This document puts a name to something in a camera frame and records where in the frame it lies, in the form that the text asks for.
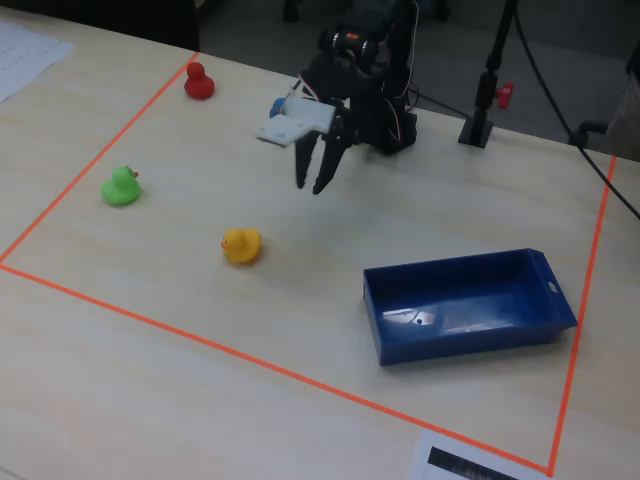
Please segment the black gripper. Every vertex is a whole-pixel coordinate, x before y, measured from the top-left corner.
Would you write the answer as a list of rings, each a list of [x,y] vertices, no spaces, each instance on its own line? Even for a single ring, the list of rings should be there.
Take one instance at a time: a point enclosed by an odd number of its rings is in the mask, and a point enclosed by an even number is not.
[[[314,126],[295,141],[296,185],[305,185],[318,139],[325,149],[313,194],[320,194],[333,179],[344,152],[354,144],[385,143],[385,102],[382,80],[365,73],[352,55],[323,52],[299,74],[310,101],[319,109]]]

